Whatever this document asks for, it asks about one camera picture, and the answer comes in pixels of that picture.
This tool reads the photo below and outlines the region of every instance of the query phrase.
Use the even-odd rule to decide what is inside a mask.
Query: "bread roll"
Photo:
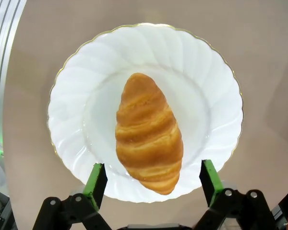
[[[116,119],[116,153],[129,175],[148,189],[170,194],[179,179],[183,143],[173,112],[150,77],[131,75]]]

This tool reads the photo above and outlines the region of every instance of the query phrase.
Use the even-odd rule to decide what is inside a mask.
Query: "scalloped plate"
[[[167,98],[184,143],[180,179],[159,195],[131,178],[115,152],[116,111],[127,79],[150,76]],[[120,26],[84,43],[58,72],[48,127],[56,153],[86,183],[94,163],[106,166],[105,195],[123,201],[177,198],[201,186],[202,159],[219,171],[241,133],[242,97],[234,72],[205,40],[164,24]]]

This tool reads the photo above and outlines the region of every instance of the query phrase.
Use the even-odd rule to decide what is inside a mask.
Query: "brown tabletop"
[[[46,197],[65,199],[81,185],[54,154],[46,126],[56,73],[98,33],[140,22],[187,29],[223,54],[240,82],[245,117],[221,179],[241,192],[262,190],[271,208],[287,194],[288,0],[28,0],[12,48],[3,118],[8,187],[19,229],[32,228]],[[117,229],[129,223],[192,226],[205,210],[197,189],[152,204],[105,197],[101,214]]]

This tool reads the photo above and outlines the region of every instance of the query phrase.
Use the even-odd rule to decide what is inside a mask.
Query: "plate center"
[[[205,146],[210,130],[210,110],[200,87],[183,73],[169,68],[134,67],[118,71],[99,84],[85,105],[85,144],[113,173],[129,176],[116,155],[116,112],[127,79],[137,72],[151,77],[165,95],[182,134],[182,168],[189,166]]]

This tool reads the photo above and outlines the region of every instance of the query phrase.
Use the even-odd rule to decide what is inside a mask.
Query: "green gripper pad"
[[[101,206],[107,181],[105,165],[96,163],[84,187],[83,195],[91,199],[93,207],[97,212]]]
[[[211,160],[202,160],[200,180],[207,204],[210,207],[218,194],[223,190],[222,182]]]

